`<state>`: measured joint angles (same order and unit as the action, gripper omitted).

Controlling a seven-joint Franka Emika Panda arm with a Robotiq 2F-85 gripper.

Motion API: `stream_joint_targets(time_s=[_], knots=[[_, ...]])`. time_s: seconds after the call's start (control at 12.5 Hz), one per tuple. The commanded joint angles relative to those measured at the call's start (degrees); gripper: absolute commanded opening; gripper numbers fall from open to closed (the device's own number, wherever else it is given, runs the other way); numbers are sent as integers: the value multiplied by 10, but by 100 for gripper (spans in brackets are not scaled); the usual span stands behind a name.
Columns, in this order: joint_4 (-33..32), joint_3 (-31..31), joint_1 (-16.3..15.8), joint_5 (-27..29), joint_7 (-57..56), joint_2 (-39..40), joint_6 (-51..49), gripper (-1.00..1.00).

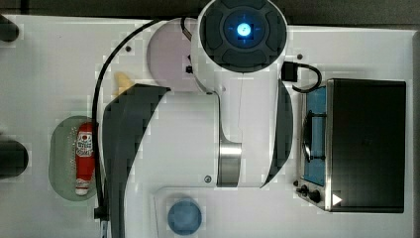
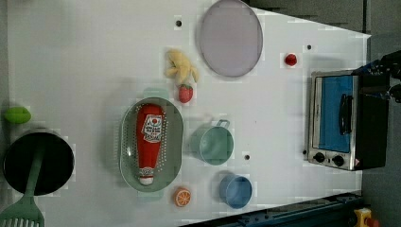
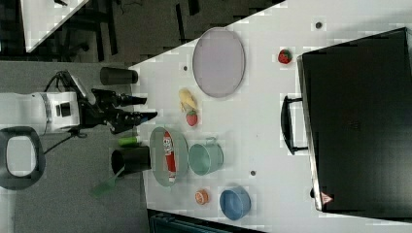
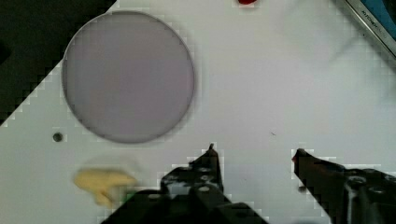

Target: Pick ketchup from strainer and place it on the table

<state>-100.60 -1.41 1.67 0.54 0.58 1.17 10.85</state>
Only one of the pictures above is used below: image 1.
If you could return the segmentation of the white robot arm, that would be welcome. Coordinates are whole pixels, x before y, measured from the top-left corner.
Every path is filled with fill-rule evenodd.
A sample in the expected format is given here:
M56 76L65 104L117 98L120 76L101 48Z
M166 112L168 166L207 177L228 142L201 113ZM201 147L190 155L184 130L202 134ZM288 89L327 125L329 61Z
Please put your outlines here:
M270 0L211 0L191 39L197 90L136 84L101 134L112 238L240 238L264 232L266 185L288 158L280 81L287 25Z

